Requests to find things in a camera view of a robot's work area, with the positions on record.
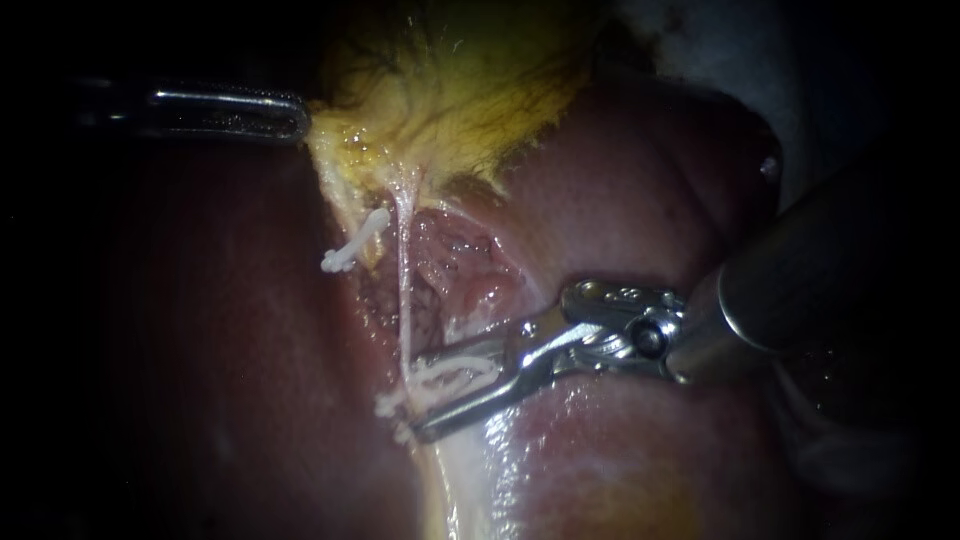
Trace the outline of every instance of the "dark background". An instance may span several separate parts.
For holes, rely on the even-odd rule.
[[[23,116],[11,124],[26,129],[17,134],[25,144],[8,154],[3,181],[7,353],[0,536],[136,538],[149,529],[151,501],[149,490],[131,484],[135,471],[111,432],[113,404],[101,360],[108,330],[100,324],[100,301],[110,286],[101,265],[119,226],[116,209],[136,189],[124,171],[143,143],[61,136],[61,119],[46,114],[54,110],[56,80],[62,74],[142,72],[308,91],[316,81],[307,68],[322,47],[316,21],[328,12],[277,3],[202,14],[160,4],[108,13],[50,9],[24,21],[30,37],[8,46],[18,75],[12,79],[20,81],[8,86],[17,104],[11,112]],[[894,9],[791,3],[811,84],[837,84],[823,55],[842,46],[859,55],[888,102],[899,103],[906,39],[894,30],[900,28]],[[840,84],[849,92],[858,81]],[[842,99],[821,101],[815,106],[825,117],[831,107],[843,106]],[[821,138],[842,140],[835,129],[822,123]]]

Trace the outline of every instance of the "metal grasper tip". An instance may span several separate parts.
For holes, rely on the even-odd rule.
[[[434,407],[422,418],[411,422],[417,438],[434,442],[533,394],[550,384],[558,375],[555,360],[567,347],[594,335],[595,325],[570,325],[559,307],[530,319],[511,324],[505,333],[495,337],[478,337],[473,341],[421,355],[418,361],[445,362],[464,354],[498,356],[501,370],[495,382],[467,395]]]
[[[75,127],[140,137],[294,144],[310,128],[294,94],[216,82],[82,78],[66,97]]]

